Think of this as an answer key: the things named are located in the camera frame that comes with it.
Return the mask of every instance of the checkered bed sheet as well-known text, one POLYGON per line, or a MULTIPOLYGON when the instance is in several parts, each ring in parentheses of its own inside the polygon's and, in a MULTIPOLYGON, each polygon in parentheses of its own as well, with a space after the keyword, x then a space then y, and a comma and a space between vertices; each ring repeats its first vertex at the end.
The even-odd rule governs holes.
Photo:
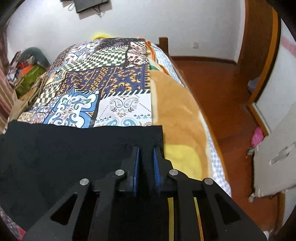
MULTIPOLYGON (((181 84, 182 86, 184 86, 181 82, 181 80, 179 79, 177 73, 175 72, 173 65, 170 61, 170 59, 165 55, 165 53, 159 48, 157 47, 155 44, 151 44, 153 49, 155 50, 156 53, 156 58, 158 60, 158 63, 161 64, 162 66, 164 66, 166 68, 166 70, 168 71, 168 73, 170 74, 170 76, 177 81, 179 84, 181 84)), ((211 137, 210 131, 208 126, 205 127, 206 128, 206 134, 207 134, 207 139, 208 139, 208 143, 210 146, 210 155, 211 155, 211 160, 212 160, 212 169, 213 169, 213 179, 214 181, 229 195, 231 196, 231 188, 229 183, 226 181, 225 179, 225 174, 224 174, 224 170, 223 170, 223 166, 221 163, 221 160, 218 156, 218 153, 216 151, 215 145, 213 143, 213 139, 211 137)))

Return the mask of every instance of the silver screw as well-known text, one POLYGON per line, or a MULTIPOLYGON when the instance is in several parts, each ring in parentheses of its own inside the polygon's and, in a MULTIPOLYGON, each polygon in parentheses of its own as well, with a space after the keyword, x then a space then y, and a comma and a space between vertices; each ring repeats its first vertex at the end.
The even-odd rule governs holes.
POLYGON ((205 179, 205 184, 212 185, 213 183, 214 183, 213 179, 211 179, 209 177, 205 179))
POLYGON ((118 176, 122 176, 124 174, 124 170, 119 169, 119 170, 115 171, 115 174, 118 176))
POLYGON ((84 178, 84 179, 81 179, 80 182, 79 182, 82 186, 85 186, 89 183, 89 180, 84 178))
POLYGON ((169 174, 171 174, 172 176, 176 176, 176 175, 178 175, 178 171, 177 170, 175 170, 175 169, 171 169, 170 171, 169 171, 169 174))

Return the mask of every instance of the orange striped cloth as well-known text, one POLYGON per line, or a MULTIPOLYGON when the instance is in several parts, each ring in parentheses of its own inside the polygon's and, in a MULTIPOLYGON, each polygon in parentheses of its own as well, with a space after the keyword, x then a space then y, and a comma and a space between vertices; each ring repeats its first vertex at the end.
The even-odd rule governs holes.
POLYGON ((0 133, 5 129, 12 106, 17 99, 14 89, 10 87, 6 78, 8 67, 5 27, 0 32, 0 133))

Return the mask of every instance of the wooden headboard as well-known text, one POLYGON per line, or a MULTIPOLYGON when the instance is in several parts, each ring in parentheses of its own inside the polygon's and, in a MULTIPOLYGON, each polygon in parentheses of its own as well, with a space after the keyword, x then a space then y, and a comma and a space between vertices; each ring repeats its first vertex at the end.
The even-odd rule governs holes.
POLYGON ((156 44, 163 52, 168 54, 168 38, 167 37, 159 37, 159 44, 156 44))

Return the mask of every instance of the triangular cutout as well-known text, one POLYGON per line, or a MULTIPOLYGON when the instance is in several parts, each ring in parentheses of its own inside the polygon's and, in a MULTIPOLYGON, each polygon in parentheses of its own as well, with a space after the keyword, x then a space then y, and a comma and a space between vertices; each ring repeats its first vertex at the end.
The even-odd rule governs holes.
POLYGON ((50 217, 54 222, 67 225, 77 199, 77 194, 73 194, 63 205, 50 217))
POLYGON ((239 214, 230 206, 228 202, 225 201, 225 199, 220 194, 215 194, 215 198, 225 224, 231 224, 240 220, 239 214))

